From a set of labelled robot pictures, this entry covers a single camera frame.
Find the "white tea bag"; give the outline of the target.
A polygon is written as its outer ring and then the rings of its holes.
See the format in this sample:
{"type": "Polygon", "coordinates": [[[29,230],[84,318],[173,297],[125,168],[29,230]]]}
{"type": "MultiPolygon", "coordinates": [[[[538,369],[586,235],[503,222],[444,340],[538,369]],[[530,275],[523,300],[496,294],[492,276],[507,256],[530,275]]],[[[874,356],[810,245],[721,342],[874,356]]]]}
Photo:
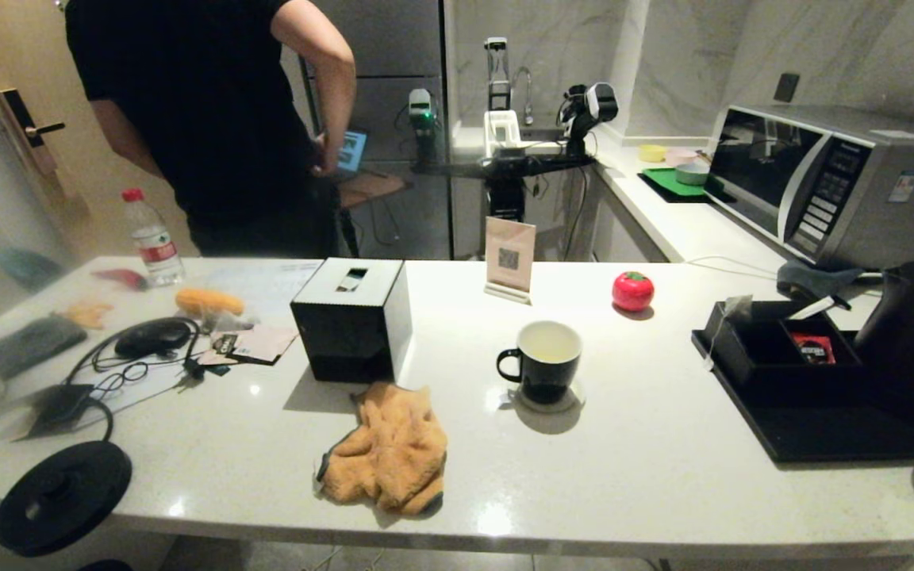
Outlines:
{"type": "Polygon", "coordinates": [[[704,356],[703,360],[703,367],[706,371],[712,371],[715,366],[713,357],[714,350],[725,323],[729,320],[739,322],[747,321],[751,318],[751,307],[751,295],[727,297],[725,301],[715,306],[712,317],[716,318],[716,325],[712,329],[712,334],[709,336],[707,354],[704,356]]]}

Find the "brown wooden side table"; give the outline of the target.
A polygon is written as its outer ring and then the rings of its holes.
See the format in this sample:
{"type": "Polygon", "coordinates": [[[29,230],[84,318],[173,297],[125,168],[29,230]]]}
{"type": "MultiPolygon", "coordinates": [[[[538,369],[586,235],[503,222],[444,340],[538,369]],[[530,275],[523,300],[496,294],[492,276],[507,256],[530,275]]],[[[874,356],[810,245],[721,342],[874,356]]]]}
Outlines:
{"type": "Polygon", "coordinates": [[[360,171],[355,176],[334,182],[338,195],[338,225],[346,251],[351,257],[358,258],[360,254],[358,232],[351,217],[351,210],[371,200],[403,191],[409,186],[409,182],[403,178],[371,171],[360,171]]]}

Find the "grey device green light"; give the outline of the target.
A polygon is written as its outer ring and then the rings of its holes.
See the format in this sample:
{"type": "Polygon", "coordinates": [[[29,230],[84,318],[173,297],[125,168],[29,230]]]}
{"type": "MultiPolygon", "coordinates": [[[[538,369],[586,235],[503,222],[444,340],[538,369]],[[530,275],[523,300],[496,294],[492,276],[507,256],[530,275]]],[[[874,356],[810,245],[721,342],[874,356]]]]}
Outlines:
{"type": "Polygon", "coordinates": [[[409,93],[409,123],[416,135],[417,163],[435,162],[436,113],[432,94],[425,88],[413,88],[409,93]]]}

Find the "grey refrigerator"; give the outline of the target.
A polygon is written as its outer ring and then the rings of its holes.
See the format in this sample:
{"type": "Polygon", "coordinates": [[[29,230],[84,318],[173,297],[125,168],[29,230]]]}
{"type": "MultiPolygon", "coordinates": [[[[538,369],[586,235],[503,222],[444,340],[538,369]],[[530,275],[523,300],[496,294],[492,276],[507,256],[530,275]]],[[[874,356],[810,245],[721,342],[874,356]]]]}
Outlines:
{"type": "Polygon", "coordinates": [[[417,158],[409,93],[425,88],[436,113],[436,160],[449,159],[442,0],[313,0],[355,57],[358,93],[348,130],[366,130],[360,171],[392,174],[409,188],[351,210],[359,257],[450,259],[452,189],[446,176],[411,171],[417,158]]]}

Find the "black white tissue box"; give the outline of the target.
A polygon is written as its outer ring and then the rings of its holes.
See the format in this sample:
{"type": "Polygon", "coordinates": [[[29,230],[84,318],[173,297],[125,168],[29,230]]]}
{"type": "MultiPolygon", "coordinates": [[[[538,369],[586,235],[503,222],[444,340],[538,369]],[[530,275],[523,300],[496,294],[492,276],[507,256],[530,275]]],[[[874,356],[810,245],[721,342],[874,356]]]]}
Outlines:
{"type": "Polygon", "coordinates": [[[314,377],[394,382],[413,339],[403,260],[327,258],[290,303],[314,377]]]}

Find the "beige paper card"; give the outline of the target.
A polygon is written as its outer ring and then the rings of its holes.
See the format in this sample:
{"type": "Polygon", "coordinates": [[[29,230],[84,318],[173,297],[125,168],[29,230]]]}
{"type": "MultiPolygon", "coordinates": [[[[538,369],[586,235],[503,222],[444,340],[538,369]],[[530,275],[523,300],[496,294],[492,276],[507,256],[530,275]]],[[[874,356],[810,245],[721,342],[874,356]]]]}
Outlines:
{"type": "Polygon", "coordinates": [[[235,343],[228,356],[241,362],[273,364],[286,353],[297,337],[298,330],[294,328],[255,325],[252,329],[236,333],[235,343]]]}

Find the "small orange rag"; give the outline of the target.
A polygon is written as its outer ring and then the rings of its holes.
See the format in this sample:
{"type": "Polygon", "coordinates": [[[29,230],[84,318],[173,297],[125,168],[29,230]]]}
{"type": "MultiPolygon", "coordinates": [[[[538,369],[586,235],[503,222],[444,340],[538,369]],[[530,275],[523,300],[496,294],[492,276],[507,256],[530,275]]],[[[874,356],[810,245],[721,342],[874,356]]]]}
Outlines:
{"type": "Polygon", "coordinates": [[[114,308],[115,307],[113,307],[112,304],[80,301],[66,307],[65,310],[57,312],[56,314],[75,323],[80,328],[102,330],[105,328],[105,315],[112,312],[114,308]]]}

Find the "teal cloth bundle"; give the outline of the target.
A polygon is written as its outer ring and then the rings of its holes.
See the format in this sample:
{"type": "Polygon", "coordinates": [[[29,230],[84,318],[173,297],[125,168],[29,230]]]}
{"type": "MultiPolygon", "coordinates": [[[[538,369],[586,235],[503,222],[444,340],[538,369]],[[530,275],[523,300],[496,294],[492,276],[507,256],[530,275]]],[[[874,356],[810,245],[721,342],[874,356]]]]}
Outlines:
{"type": "Polygon", "coordinates": [[[47,289],[66,274],[65,268],[51,258],[22,248],[1,249],[0,267],[28,293],[47,289]]]}

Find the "black mug white inside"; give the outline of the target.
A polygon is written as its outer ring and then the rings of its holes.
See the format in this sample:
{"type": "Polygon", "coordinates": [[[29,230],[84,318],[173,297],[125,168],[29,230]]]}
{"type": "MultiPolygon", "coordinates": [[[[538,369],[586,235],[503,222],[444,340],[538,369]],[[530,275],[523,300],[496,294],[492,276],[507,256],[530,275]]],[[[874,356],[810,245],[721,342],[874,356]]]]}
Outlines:
{"type": "Polygon", "coordinates": [[[579,333],[552,320],[531,322],[517,334],[516,346],[496,358],[498,375],[518,384],[533,404],[553,405],[568,393],[583,353],[579,333]]]}

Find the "green cutting mat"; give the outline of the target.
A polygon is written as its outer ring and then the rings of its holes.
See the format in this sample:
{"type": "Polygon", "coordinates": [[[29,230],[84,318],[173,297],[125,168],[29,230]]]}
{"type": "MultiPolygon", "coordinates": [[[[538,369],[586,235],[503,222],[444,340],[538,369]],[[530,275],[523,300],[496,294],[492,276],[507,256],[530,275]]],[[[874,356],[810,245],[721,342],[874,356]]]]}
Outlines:
{"type": "Polygon", "coordinates": [[[734,198],[725,192],[722,181],[711,174],[703,187],[685,186],[676,182],[674,167],[649,167],[642,170],[638,177],[669,203],[710,203],[712,197],[722,202],[734,202],[734,198]]]}

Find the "round white coaster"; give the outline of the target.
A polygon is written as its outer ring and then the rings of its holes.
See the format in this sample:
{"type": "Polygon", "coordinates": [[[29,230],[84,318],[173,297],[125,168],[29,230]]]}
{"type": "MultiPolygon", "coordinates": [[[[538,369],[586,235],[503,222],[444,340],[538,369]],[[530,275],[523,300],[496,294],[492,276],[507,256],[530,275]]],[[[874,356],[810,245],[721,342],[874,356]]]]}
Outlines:
{"type": "Polygon", "coordinates": [[[519,404],[526,406],[530,411],[539,413],[569,412],[571,409],[581,408],[586,404],[586,390],[583,383],[580,381],[572,382],[572,384],[566,388],[563,396],[554,402],[554,404],[538,404],[538,402],[526,397],[521,388],[511,389],[509,390],[509,394],[512,401],[519,402],[519,404]]]}

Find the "black round kettle base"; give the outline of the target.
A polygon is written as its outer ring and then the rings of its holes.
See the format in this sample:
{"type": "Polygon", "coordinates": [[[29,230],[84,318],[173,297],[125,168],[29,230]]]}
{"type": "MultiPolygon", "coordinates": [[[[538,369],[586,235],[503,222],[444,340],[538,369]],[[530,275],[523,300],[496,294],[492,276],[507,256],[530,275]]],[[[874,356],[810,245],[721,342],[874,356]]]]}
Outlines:
{"type": "Polygon", "coordinates": [[[90,534],[120,503],[132,478],[116,444],[69,446],[37,463],[0,503],[0,546],[23,558],[59,552],[90,534]]]}

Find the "white stick sachet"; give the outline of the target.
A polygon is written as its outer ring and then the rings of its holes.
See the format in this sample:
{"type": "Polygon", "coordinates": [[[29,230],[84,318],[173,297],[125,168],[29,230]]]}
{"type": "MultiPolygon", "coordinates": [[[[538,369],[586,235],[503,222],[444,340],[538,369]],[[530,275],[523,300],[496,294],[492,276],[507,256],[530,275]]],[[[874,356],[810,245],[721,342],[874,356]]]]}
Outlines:
{"type": "Polygon", "coordinates": [[[805,320],[819,313],[824,313],[830,310],[830,308],[834,307],[844,308],[846,311],[851,310],[850,303],[845,301],[841,296],[830,295],[821,297],[816,302],[801,308],[801,310],[798,310],[794,312],[794,314],[787,316],[785,320],[805,320]]]}

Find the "red sachet packet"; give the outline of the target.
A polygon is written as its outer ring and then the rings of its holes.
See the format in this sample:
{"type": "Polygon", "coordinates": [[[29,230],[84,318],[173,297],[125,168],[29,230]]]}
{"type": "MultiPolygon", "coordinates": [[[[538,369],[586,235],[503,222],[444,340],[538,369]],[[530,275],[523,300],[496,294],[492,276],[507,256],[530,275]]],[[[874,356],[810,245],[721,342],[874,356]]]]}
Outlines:
{"type": "Polygon", "coordinates": [[[792,332],[790,334],[801,357],[808,364],[834,365],[835,351],[830,336],[792,332]]]}

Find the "black rectangular tray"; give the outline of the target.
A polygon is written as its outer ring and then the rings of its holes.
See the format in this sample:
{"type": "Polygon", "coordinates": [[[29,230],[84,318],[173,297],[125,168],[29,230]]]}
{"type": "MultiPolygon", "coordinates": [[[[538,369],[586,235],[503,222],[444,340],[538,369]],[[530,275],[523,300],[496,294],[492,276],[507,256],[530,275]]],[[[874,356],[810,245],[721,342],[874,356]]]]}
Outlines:
{"type": "Polygon", "coordinates": [[[693,330],[690,339],[711,355],[714,376],[773,462],[914,460],[914,426],[854,393],[860,365],[758,362],[737,339],[718,357],[709,333],[693,330]]]}

